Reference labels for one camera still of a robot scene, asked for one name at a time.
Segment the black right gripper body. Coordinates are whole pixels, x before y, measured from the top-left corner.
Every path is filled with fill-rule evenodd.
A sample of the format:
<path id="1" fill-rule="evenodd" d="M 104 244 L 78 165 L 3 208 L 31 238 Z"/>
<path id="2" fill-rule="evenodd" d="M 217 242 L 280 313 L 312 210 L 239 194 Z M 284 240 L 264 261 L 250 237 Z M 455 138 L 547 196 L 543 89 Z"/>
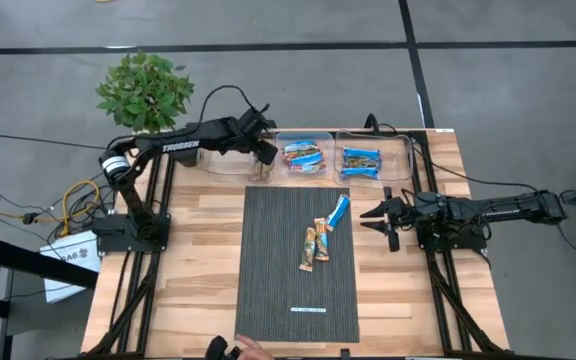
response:
<path id="1" fill-rule="evenodd" d="M 414 223 L 413 202 L 411 197 L 414 193 L 401 188 L 401 197 L 395 197 L 391 187 L 384 188 L 384 234 L 388 239 L 388 246 L 391 252 L 400 250 L 400 240 L 397 230 L 408 231 Z"/>

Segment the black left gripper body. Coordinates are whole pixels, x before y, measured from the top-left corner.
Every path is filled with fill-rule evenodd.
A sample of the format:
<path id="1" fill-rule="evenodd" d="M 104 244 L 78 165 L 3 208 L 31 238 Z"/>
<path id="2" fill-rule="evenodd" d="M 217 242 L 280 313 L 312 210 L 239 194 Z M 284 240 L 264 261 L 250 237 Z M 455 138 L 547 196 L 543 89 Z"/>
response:
<path id="1" fill-rule="evenodd" d="M 250 107 L 236 122 L 238 131 L 235 149 L 240 153 L 252 153 L 264 165 L 271 165 L 278 149 L 263 139 L 268 130 L 268 122 L 262 113 Z"/>

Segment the blue white granola bar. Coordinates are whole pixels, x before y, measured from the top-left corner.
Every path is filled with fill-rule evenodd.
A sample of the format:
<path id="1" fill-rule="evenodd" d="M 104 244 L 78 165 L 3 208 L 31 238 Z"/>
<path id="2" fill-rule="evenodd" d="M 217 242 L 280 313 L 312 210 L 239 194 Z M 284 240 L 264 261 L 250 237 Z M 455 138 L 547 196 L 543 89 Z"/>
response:
<path id="1" fill-rule="evenodd" d="M 341 194 L 337 200 L 335 208 L 326 217 L 326 228 L 333 231 L 339 221 L 343 218 L 350 205 L 350 198 L 346 194 Z"/>

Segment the large clear plastic bin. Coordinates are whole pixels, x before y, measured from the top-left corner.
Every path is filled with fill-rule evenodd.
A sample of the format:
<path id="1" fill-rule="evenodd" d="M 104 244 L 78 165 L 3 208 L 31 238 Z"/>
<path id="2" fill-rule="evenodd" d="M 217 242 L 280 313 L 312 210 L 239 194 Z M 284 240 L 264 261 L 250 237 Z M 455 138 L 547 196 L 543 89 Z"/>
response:
<path id="1" fill-rule="evenodd" d="M 341 175 L 344 167 L 343 148 L 359 148 L 380 151 L 381 167 L 377 179 L 347 177 Z M 394 186 L 408 181 L 412 177 L 412 142 L 409 137 L 395 135 L 392 137 L 353 134 L 340 131 L 334 145 L 335 181 L 351 187 L 381 188 Z"/>
<path id="2" fill-rule="evenodd" d="M 222 155 L 217 151 L 198 150 L 197 167 L 204 172 L 217 176 L 223 182 L 254 182 L 250 180 L 250 177 L 256 162 L 260 161 L 252 153 L 229 151 Z M 266 182 L 270 181 L 272 172 Z"/>

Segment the black plant pot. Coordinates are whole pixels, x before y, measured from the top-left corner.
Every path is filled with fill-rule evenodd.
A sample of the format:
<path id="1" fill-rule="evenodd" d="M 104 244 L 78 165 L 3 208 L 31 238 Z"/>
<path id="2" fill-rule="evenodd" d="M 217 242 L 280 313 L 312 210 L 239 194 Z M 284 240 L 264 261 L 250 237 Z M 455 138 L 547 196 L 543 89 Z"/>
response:
<path id="1" fill-rule="evenodd" d="M 168 156 L 186 168 L 192 168 L 198 162 L 198 148 L 169 152 Z"/>

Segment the small clear plastic bin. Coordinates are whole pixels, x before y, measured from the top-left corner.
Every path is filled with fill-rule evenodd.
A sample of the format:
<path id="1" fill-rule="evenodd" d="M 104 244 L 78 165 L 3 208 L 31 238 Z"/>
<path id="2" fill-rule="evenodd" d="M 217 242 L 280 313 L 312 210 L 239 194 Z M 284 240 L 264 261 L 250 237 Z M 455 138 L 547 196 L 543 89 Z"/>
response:
<path id="1" fill-rule="evenodd" d="M 283 147 L 292 142 L 310 140 L 317 143 L 319 149 L 317 151 L 303 151 L 297 152 L 297 156 L 303 156 L 315 152 L 321 152 L 323 155 L 323 160 L 320 163 L 326 164 L 326 172 L 319 175 L 302 175 L 293 173 L 289 170 L 289 167 L 283 163 L 282 152 Z M 276 136 L 276 145 L 279 149 L 277 155 L 277 162 L 279 163 L 280 172 L 287 177 L 293 178 L 325 178 L 331 174 L 333 169 L 334 160 L 334 139 L 332 135 L 328 132 L 313 132 L 313 131 L 302 131 L 302 132 L 280 132 Z"/>

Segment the green leafy plant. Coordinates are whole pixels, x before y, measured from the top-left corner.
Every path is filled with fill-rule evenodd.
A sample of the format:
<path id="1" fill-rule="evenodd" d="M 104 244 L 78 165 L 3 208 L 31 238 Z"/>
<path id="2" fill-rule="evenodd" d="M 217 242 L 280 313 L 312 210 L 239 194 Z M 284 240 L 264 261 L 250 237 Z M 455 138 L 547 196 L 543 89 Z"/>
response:
<path id="1" fill-rule="evenodd" d="M 176 119 L 187 113 L 195 90 L 184 69 L 157 54 L 127 54 L 97 85 L 97 108 L 135 133 L 172 130 Z"/>

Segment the dark grey woven placemat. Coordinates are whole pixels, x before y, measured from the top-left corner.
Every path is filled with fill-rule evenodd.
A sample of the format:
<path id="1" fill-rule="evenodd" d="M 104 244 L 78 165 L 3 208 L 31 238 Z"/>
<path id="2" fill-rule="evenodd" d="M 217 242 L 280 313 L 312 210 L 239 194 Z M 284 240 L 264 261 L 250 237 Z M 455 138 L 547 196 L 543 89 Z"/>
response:
<path id="1" fill-rule="evenodd" d="M 328 234 L 329 260 L 299 269 L 306 229 L 327 217 L 345 188 L 249 187 L 245 191 L 235 331 L 259 341 L 359 340 L 352 216 Z M 321 307 L 326 313 L 291 312 Z"/>

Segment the person's hand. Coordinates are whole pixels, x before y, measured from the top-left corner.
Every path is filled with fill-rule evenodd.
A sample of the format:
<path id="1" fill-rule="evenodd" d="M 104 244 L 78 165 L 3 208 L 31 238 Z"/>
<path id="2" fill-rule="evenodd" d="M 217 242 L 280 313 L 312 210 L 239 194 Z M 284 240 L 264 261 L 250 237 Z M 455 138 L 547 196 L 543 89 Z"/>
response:
<path id="1" fill-rule="evenodd" d="M 255 340 L 241 334 L 237 334 L 236 339 L 243 346 L 238 360 L 275 360 L 273 355 Z"/>

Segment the white paper box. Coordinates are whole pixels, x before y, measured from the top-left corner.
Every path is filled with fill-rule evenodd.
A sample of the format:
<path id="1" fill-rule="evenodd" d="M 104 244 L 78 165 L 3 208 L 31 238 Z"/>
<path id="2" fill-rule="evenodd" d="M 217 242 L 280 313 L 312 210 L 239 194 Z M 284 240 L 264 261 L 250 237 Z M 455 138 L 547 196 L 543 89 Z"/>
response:
<path id="1" fill-rule="evenodd" d="M 101 268 L 101 259 L 97 251 L 97 236 L 92 231 L 60 238 L 52 245 L 41 247 L 40 253 L 96 273 Z M 45 299 L 48 304 L 60 302 L 84 290 L 81 286 L 51 279 L 45 279 L 44 286 L 46 290 Z"/>

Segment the black beam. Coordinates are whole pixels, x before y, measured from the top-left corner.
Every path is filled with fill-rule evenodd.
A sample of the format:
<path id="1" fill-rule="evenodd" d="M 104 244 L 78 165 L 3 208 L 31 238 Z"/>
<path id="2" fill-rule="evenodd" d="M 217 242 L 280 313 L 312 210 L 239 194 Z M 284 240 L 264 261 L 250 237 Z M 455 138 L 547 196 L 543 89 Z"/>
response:
<path id="1" fill-rule="evenodd" d="M 70 285 L 94 288 L 98 273 L 0 240 L 0 265 Z"/>

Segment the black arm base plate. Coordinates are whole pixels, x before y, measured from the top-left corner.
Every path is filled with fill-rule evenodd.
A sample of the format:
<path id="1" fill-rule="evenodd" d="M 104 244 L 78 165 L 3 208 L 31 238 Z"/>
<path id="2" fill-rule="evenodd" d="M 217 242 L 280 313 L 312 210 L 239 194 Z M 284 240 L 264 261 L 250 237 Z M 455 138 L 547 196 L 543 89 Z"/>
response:
<path id="1" fill-rule="evenodd" d="M 487 247 L 486 240 L 475 225 L 417 226 L 419 246 L 434 252 L 446 249 L 469 249 L 481 251 Z"/>
<path id="2" fill-rule="evenodd" d="M 170 225 L 169 214 L 155 216 L 151 227 L 139 227 L 129 214 L 113 214 L 96 220 L 91 230 L 97 236 L 97 249 L 104 254 L 155 253 L 167 249 Z"/>

